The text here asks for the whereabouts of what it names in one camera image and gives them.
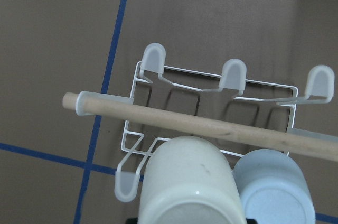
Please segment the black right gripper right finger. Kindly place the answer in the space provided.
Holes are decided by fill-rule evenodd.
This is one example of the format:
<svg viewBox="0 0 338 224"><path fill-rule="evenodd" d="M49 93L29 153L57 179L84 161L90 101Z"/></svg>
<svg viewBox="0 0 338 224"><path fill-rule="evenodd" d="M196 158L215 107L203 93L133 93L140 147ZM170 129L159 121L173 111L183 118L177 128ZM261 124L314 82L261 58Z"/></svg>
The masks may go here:
<svg viewBox="0 0 338 224"><path fill-rule="evenodd" d="M247 224L257 224L255 219L246 219Z"/></svg>

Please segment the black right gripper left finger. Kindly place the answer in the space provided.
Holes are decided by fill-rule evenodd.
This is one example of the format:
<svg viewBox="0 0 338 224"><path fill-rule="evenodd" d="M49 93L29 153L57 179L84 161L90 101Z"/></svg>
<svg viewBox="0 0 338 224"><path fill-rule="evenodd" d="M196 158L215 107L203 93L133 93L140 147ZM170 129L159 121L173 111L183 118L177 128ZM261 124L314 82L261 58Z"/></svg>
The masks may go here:
<svg viewBox="0 0 338 224"><path fill-rule="evenodd" d="M128 218L126 224L138 224L138 218Z"/></svg>

